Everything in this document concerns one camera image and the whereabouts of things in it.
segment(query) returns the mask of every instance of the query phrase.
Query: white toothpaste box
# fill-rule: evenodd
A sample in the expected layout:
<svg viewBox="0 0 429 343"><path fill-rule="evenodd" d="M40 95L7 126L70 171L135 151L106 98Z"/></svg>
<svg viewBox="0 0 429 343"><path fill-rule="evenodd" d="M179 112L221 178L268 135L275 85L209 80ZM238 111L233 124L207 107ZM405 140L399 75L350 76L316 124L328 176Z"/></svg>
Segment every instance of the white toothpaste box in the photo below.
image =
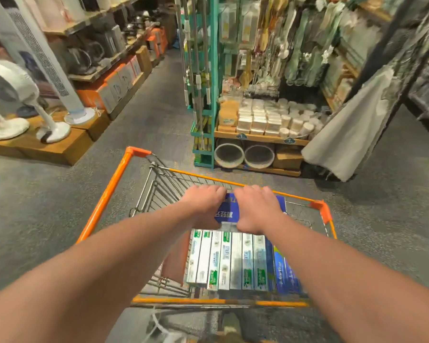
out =
<svg viewBox="0 0 429 343"><path fill-rule="evenodd" d="M243 290L252 290L254 284L253 262L252 262L252 235L244 233L243 239L243 272L241 274L241 288Z"/></svg>
<svg viewBox="0 0 429 343"><path fill-rule="evenodd" d="M208 268L210 263L212 231L202 231L202 242L200 244L199 267L197 269L197 283L208 282Z"/></svg>
<svg viewBox="0 0 429 343"><path fill-rule="evenodd" d="M242 233L232 232L232 253L230 254L230 288L241 290L241 270L242 270Z"/></svg>
<svg viewBox="0 0 429 343"><path fill-rule="evenodd" d="M268 291L265 236L253 236L254 290Z"/></svg>
<svg viewBox="0 0 429 343"><path fill-rule="evenodd" d="M189 250L189 265L188 275L186 277L187 283L196 283L197 280L197 267L199 265L200 245L202 242L202 230L192 230L192 244Z"/></svg>
<svg viewBox="0 0 429 343"><path fill-rule="evenodd" d="M231 255L232 233L223 232L221 242L221 263L219 266L219 290L230 289L230 255Z"/></svg>
<svg viewBox="0 0 429 343"><path fill-rule="evenodd" d="M208 290L218 290L219 282L219 265L221 261L221 240L222 232L213 231L213 237L211 239L211 251L210 251L210 265L208 269Z"/></svg>

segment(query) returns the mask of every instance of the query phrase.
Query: fan base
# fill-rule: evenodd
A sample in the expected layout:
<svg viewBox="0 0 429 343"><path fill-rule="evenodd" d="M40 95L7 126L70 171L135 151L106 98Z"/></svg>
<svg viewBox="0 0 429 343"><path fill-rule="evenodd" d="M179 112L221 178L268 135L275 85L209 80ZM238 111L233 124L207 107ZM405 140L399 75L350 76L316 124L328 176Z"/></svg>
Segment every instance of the fan base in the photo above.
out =
<svg viewBox="0 0 429 343"><path fill-rule="evenodd" d="M46 126L40 127L40 129L36 132L36 137L41 140L46 132L51 132L51 135L45 139L45 143L54 143L58 142L70 134L70 125L65 122L57 122L56 129L50 130Z"/></svg>
<svg viewBox="0 0 429 343"><path fill-rule="evenodd" d="M69 113L63 120L70 125L79 125L91 120L95 115L96 111L93 108L86 107L84 113Z"/></svg>
<svg viewBox="0 0 429 343"><path fill-rule="evenodd" d="M23 118L14 118L0 123L0 141L22 135L30 124Z"/></svg>

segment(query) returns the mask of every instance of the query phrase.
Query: store aisle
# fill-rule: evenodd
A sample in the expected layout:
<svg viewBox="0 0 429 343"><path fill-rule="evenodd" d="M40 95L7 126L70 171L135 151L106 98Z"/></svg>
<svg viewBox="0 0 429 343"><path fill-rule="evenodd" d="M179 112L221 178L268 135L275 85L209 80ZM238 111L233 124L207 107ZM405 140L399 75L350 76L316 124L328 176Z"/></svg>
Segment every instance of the store aisle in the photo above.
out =
<svg viewBox="0 0 429 343"><path fill-rule="evenodd" d="M350 183L315 183L219 169L213 174L192 165L192 115L184 107L179 58L178 51L168 52L76 166L0 157L0 289L75 242L128 145L152 150L170 167L324 199L341 240L429 286L429 134L405 108L398 112L367 166ZM147 171L146 161L131 162L102 227L127 216ZM304 317L296 310L286 316L282 311L264 316L261 311L250 313L254 313L248 319L252 332L270 339L336 339L312 311ZM133 316L146 322L141 312ZM204 318L175 320L194 333L207 329ZM121 323L138 330L136 321ZM112 341L132 340L124 326Z"/></svg>

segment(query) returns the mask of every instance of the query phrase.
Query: orange shopping cart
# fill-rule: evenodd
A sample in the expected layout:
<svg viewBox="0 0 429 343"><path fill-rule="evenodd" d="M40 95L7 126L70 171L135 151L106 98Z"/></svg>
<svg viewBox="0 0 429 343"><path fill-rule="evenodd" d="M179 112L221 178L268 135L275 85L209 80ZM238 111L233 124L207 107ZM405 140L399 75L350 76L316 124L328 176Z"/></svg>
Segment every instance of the orange shopping cart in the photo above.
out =
<svg viewBox="0 0 429 343"><path fill-rule="evenodd" d="M94 231L127 165L134 156L146 159L149 162L149 172L138 202L130 210L129 215L131 217L138 213L158 210L178 201L185 190L192 185L216 184L226 187L228 192L232 192L237 186L245 186L244 184L167 168L150 151L127 147L119 166L103 192L77 243L88 238ZM275 193L285 197L286 212L292 218L328 237L337 238L329 208L324 201L312 200L283 192ZM209 311L224 308L297 308L310 305L310 299L305 294L279 294L276 291L257 292L253 290L208 291L206 288L185 284L184 279L188 270L188 251L191 244L191 235L187 233L187 242L183 240L177 243L180 251L172 254L171 257L167 257L145 288L132 300L132 307L185 308L194 311ZM173 265L166 267L166 262L178 263L178 260L180 260L180 267L174 267Z"/></svg>

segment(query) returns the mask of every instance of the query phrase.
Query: white standing fan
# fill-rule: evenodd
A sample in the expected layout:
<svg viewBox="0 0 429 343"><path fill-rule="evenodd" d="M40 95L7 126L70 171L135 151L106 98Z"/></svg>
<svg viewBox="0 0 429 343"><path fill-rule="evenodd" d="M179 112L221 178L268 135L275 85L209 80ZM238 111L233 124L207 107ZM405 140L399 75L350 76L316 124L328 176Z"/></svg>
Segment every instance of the white standing fan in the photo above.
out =
<svg viewBox="0 0 429 343"><path fill-rule="evenodd" d="M15 63L0 60L0 100L19 101L35 108L44 121L36 133L40 141L54 143L66 138L70 134L70 125L55 122L37 102L39 95L37 85L25 70Z"/></svg>
<svg viewBox="0 0 429 343"><path fill-rule="evenodd" d="M30 124L23 118L6 120L0 115L0 141L22 135Z"/></svg>

